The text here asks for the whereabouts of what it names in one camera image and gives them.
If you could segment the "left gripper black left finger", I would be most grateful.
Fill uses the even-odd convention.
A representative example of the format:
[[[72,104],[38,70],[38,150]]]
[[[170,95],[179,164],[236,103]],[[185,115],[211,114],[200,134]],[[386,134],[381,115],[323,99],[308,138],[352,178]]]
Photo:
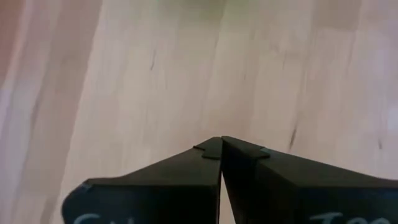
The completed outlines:
[[[64,224],[219,224],[223,141],[120,177],[88,179],[62,203]]]

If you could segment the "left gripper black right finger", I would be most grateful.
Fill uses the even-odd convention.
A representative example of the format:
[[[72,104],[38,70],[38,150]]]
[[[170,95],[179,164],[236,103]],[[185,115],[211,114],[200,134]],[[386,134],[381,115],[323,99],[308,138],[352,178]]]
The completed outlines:
[[[236,224],[398,224],[398,180],[222,140]]]

